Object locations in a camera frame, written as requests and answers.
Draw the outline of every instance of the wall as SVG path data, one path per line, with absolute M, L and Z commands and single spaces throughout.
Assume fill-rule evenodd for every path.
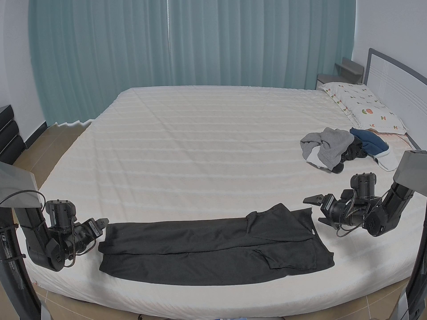
M 0 104 L 11 104 L 24 141 L 44 123 L 28 41 L 29 0 L 0 0 Z
M 356 0 L 352 59 L 372 47 L 427 77 L 427 0 Z

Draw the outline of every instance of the black furniture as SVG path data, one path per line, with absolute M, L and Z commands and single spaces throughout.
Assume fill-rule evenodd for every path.
M 352 83 L 357 84 L 362 82 L 363 77 L 363 66 L 358 63 L 349 60 L 348 58 L 343 57 L 341 64 L 335 63 L 336 71 L 338 72 L 338 76 L 336 75 L 324 75 L 319 73 L 317 75 L 317 85 L 330 83 L 330 82 L 344 82 L 344 83 Z
M 0 161 L 13 165 L 24 151 L 25 144 L 19 135 L 10 105 L 0 108 Z

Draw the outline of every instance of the bed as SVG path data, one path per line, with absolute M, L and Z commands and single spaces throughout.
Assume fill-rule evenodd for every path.
M 412 103 L 418 122 L 427 125 L 427 81 L 417 85 L 419 77 L 373 50 L 368 64 L 366 83 L 383 95 L 383 103 L 399 114 L 402 100 L 393 103 L 406 98 L 405 108 Z M 401 97 L 402 90 L 406 97 Z M 414 125 L 413 115 L 407 117 L 401 115 L 409 135 L 427 148 L 423 128 Z M 108 217 L 112 223 L 244 217 L 280 202 L 290 210 L 301 209 L 307 207 L 302 204 L 305 197 L 339 195 L 349 188 L 353 174 L 363 172 L 377 175 L 376 194 L 382 195 L 393 172 L 383 171 L 370 158 L 345 162 L 340 174 L 314 168 L 302 158 L 299 140 L 307 133 L 351 126 L 341 109 L 318 90 L 133 88 L 120 93 L 73 143 L 40 191 L 47 199 L 71 200 L 80 221 Z M 384 138 L 398 160 L 411 148 L 397 135 Z M 96 249 L 59 273 L 28 259 L 26 266 L 31 279 L 50 291 L 147 315 L 208 320 L 301 314 L 408 277 L 421 238 L 425 202 L 415 194 L 398 227 L 378 238 L 362 229 L 338 238 L 317 221 L 322 214 L 313 207 L 315 226 L 335 253 L 335 266 L 253 285 L 173 286 L 121 280 L 99 271 L 102 254 Z M 25 253 L 20 231 L 18 238 Z

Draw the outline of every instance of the headboard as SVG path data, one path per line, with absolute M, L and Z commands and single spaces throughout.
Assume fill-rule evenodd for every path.
M 369 49 L 364 84 L 396 113 L 417 149 L 427 149 L 427 78 L 400 61 Z

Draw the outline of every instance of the pillow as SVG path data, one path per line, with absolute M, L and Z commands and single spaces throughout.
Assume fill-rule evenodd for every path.
M 341 107 L 357 129 L 405 134 L 401 119 L 383 105 L 364 84 L 331 82 L 320 86 Z

